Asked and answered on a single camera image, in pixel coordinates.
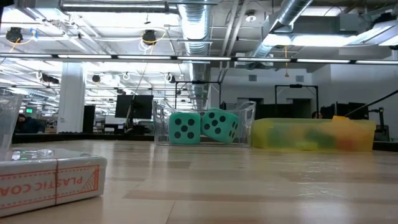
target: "plastic cover packaging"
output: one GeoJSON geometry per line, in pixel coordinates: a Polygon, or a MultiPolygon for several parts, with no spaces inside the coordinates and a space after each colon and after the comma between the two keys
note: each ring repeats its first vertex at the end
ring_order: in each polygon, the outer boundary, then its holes
{"type": "Polygon", "coordinates": [[[14,149],[0,158],[0,217],[103,194],[106,159],[66,149],[14,149]]]}

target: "metal frame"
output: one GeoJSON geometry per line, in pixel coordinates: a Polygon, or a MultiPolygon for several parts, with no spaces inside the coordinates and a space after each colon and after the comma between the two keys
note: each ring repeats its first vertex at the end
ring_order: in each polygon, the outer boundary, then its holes
{"type": "Polygon", "coordinates": [[[200,80],[197,80],[197,81],[176,81],[175,82],[175,98],[174,98],[174,109],[177,109],[177,91],[178,91],[178,89],[177,89],[177,85],[179,84],[179,83],[191,83],[191,84],[196,84],[196,85],[204,85],[204,84],[214,84],[214,83],[216,83],[216,84],[218,84],[218,86],[219,86],[219,88],[220,88],[220,90],[219,90],[219,92],[218,92],[218,100],[219,100],[219,107],[221,108],[221,84],[222,84],[222,82],[207,82],[207,81],[200,81],[200,80]]]}
{"type": "Polygon", "coordinates": [[[289,88],[303,88],[303,87],[312,87],[315,89],[315,97],[317,99],[317,118],[319,118],[319,97],[318,97],[318,86],[317,85],[301,85],[301,84],[291,84],[291,85],[275,85],[275,114],[278,113],[278,87],[289,87],[289,88]]]}

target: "ceiling light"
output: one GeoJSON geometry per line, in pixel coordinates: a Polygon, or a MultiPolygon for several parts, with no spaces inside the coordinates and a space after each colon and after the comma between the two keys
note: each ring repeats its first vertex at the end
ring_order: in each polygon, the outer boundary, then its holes
{"type": "Polygon", "coordinates": [[[253,22],[256,20],[256,16],[254,15],[254,13],[255,13],[254,10],[246,11],[246,13],[244,15],[247,16],[247,18],[246,18],[247,22],[253,22]]]}
{"type": "Polygon", "coordinates": [[[242,62],[290,62],[290,58],[238,58],[242,62]]]}
{"type": "Polygon", "coordinates": [[[0,54],[0,57],[17,57],[17,58],[52,58],[49,54],[0,54]]]}
{"type": "Polygon", "coordinates": [[[112,58],[110,55],[58,55],[60,58],[112,58]]]}
{"type": "Polygon", "coordinates": [[[304,62],[304,63],[349,63],[349,60],[297,59],[297,62],[304,62]]]}
{"type": "Polygon", "coordinates": [[[380,46],[395,46],[398,45],[398,35],[390,38],[387,41],[384,41],[383,43],[379,44],[380,46]]]}
{"type": "Polygon", "coordinates": [[[342,47],[349,43],[350,37],[340,35],[298,35],[293,38],[294,46],[342,47]]]}
{"type": "Polygon", "coordinates": [[[154,60],[170,60],[170,56],[151,56],[151,55],[119,55],[119,59],[138,59],[138,60],[145,60],[145,59],[154,59],[154,60]]]}
{"type": "Polygon", "coordinates": [[[178,60],[231,60],[231,57],[177,57],[178,60]]]}
{"type": "MultiPolygon", "coordinates": [[[[63,7],[142,7],[139,4],[64,4],[63,7]]],[[[164,9],[162,5],[145,5],[148,8],[164,9]]],[[[170,9],[176,9],[175,6],[169,6],[170,9]]]]}
{"type": "Polygon", "coordinates": [[[357,60],[356,63],[363,65],[398,65],[398,61],[387,60],[357,60]]]}

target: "transparent container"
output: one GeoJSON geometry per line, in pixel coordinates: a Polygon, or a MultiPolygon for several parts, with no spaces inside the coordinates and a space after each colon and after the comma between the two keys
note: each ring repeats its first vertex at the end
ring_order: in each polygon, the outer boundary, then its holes
{"type": "Polygon", "coordinates": [[[22,99],[22,95],[0,96],[0,152],[10,148],[22,99]]]}
{"type": "Polygon", "coordinates": [[[254,122],[253,146],[278,151],[356,151],[373,147],[376,122],[264,118],[254,122]]]}
{"type": "Polygon", "coordinates": [[[255,113],[253,101],[242,103],[235,110],[178,110],[166,101],[154,100],[155,143],[249,147],[255,113]]]}

